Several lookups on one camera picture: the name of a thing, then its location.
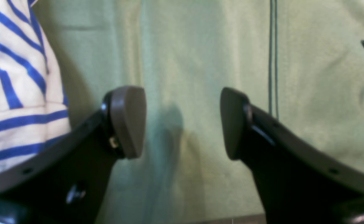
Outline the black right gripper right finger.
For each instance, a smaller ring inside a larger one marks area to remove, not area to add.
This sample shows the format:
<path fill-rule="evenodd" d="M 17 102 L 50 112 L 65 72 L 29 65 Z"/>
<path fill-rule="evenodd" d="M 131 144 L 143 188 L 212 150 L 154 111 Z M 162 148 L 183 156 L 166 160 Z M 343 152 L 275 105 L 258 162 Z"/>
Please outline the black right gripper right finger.
<path fill-rule="evenodd" d="M 246 94 L 220 95 L 230 160 L 251 171 L 268 224 L 364 224 L 364 173 L 315 149 Z"/>

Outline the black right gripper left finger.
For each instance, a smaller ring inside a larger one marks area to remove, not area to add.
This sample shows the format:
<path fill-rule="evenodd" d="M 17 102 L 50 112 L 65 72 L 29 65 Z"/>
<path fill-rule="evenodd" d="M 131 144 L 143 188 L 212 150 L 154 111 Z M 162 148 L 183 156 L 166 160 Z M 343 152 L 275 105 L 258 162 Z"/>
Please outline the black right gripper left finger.
<path fill-rule="evenodd" d="M 146 117 L 143 87 L 109 91 L 71 133 L 0 173 L 0 224 L 93 224 L 115 163 L 142 155 Z"/>

